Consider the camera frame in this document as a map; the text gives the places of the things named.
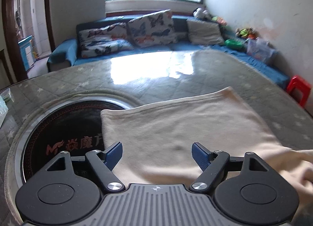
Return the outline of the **black white plush toy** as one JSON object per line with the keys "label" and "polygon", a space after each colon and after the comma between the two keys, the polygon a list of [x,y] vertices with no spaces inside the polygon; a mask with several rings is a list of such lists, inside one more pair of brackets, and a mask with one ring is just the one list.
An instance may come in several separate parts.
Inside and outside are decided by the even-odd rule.
{"label": "black white plush toy", "polygon": [[204,8],[197,8],[194,10],[193,12],[193,16],[196,19],[200,19],[200,20],[211,20],[211,14],[208,12],[207,9]]}

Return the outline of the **butterfly pillow left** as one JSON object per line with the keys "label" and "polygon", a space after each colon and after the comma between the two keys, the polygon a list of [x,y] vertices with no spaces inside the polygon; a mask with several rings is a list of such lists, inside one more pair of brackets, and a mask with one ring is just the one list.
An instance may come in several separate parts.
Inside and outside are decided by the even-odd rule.
{"label": "butterfly pillow left", "polygon": [[127,25],[124,22],[79,31],[78,38],[82,58],[93,58],[134,49],[127,40]]}

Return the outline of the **colourful plush toy pile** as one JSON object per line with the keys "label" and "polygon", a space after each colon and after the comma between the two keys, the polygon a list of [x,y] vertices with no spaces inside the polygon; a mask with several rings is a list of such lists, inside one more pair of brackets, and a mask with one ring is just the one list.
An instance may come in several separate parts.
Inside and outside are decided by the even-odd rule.
{"label": "colourful plush toy pile", "polygon": [[256,39],[258,33],[254,28],[237,28],[235,31],[235,36],[242,39]]}

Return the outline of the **butterfly pillow right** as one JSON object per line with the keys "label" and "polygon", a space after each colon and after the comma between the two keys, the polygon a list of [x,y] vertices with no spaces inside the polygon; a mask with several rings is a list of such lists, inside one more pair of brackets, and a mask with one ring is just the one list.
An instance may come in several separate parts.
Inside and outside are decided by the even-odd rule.
{"label": "butterfly pillow right", "polygon": [[141,48],[177,43],[171,10],[143,15],[128,23],[134,43]]}

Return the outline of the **blue white toy cabinet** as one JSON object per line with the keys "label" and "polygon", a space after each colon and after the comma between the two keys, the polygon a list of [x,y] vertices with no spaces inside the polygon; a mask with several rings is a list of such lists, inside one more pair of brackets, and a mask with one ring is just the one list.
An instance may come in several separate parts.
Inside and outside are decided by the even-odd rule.
{"label": "blue white toy cabinet", "polygon": [[18,42],[21,58],[26,71],[32,67],[34,64],[34,56],[32,54],[32,36],[23,38]]}

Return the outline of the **butterfly pillow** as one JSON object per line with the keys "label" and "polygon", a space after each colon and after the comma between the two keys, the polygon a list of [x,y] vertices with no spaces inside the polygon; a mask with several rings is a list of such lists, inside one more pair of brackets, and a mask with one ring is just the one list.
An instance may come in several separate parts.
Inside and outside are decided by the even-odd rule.
{"label": "butterfly pillow", "polygon": [[79,31],[78,38],[82,58],[93,58],[134,49],[127,40],[127,25],[124,22]]}
{"label": "butterfly pillow", "polygon": [[143,15],[128,23],[134,43],[141,48],[177,43],[171,10]]}

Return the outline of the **round black induction cooktop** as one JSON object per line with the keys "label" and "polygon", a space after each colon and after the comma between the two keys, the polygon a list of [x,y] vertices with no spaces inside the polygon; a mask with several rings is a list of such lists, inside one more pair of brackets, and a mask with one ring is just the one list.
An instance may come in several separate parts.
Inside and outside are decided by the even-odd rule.
{"label": "round black induction cooktop", "polygon": [[80,94],[41,108],[22,127],[17,139],[14,177],[18,186],[63,150],[81,156],[92,149],[104,149],[100,112],[139,104],[119,96]]}

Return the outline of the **clear plastic storage box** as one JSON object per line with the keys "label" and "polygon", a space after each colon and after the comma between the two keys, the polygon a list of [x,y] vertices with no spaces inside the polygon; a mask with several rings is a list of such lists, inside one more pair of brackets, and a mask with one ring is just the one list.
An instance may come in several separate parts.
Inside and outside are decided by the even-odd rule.
{"label": "clear plastic storage box", "polygon": [[276,50],[257,40],[247,40],[247,54],[256,60],[270,65],[276,56]]}

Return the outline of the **green plastic toy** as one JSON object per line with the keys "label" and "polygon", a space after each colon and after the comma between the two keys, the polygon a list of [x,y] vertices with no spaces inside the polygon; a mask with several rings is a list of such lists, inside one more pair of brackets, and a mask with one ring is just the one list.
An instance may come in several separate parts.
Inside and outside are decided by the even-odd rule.
{"label": "green plastic toy", "polygon": [[236,51],[242,51],[245,48],[245,45],[241,41],[233,39],[227,39],[224,43],[228,48]]}

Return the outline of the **beige grey cushion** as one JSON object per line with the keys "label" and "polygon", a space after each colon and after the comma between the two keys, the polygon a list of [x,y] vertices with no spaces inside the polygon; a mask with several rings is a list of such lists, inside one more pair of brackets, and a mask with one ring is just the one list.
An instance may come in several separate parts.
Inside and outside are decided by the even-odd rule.
{"label": "beige grey cushion", "polygon": [[220,27],[215,22],[187,19],[189,41],[197,45],[223,45]]}

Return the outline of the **red plastic stool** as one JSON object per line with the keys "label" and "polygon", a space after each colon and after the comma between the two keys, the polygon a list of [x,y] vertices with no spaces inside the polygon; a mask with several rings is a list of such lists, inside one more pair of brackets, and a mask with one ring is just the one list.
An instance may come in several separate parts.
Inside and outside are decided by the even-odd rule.
{"label": "red plastic stool", "polygon": [[311,89],[312,85],[308,81],[299,75],[295,75],[289,82],[286,93],[292,96],[304,108],[310,96]]}

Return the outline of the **grey quilted star table cover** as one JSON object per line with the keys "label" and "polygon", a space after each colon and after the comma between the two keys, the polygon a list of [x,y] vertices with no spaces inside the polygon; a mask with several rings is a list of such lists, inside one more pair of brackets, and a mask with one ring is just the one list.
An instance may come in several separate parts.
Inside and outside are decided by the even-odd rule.
{"label": "grey quilted star table cover", "polygon": [[257,70],[219,51],[155,52],[68,67],[10,87],[12,101],[1,127],[1,167],[21,127],[43,105],[72,94],[116,94],[135,105],[198,96],[232,87],[295,150],[312,148],[312,118]]}

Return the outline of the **cream sweatshirt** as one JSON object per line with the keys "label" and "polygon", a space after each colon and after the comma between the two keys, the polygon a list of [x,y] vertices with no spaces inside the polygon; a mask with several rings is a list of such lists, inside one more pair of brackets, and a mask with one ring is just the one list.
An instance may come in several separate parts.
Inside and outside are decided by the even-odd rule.
{"label": "cream sweatshirt", "polygon": [[113,172],[126,185],[190,185],[201,169],[192,159],[195,142],[232,156],[255,152],[296,190],[300,205],[312,202],[312,150],[283,146],[265,121],[235,91],[101,112],[105,146],[123,145]]}

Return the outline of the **blue corner sofa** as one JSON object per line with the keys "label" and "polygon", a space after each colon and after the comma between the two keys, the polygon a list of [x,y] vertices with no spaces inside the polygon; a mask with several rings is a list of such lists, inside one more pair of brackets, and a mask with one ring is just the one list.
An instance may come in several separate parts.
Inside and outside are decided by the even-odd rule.
{"label": "blue corner sofa", "polygon": [[187,36],[188,18],[189,18],[188,16],[183,15],[173,16],[174,28],[175,31],[178,33],[178,42],[175,44],[155,45],[146,48],[140,48],[137,45],[133,44],[130,50],[112,52],[108,55],[97,55],[91,58],[83,58],[81,56],[79,35],[77,35],[76,38],[67,39],[63,41],[51,53],[47,61],[48,71],[53,72],[74,65],[81,65],[93,61],[106,60],[126,55],[143,54],[148,52],[167,52],[167,51],[178,52],[178,51],[197,51],[205,49],[215,49],[235,56],[237,59],[243,61],[244,63],[250,65],[252,68],[259,71],[261,74],[265,75],[267,78],[269,78],[272,82],[281,87],[283,90],[286,89],[288,83],[290,82],[290,78],[287,75],[285,75],[275,66],[272,66],[270,64],[267,65],[257,59],[254,59],[253,57],[247,55],[244,51],[235,51],[226,46],[219,45],[204,46],[192,44]]}

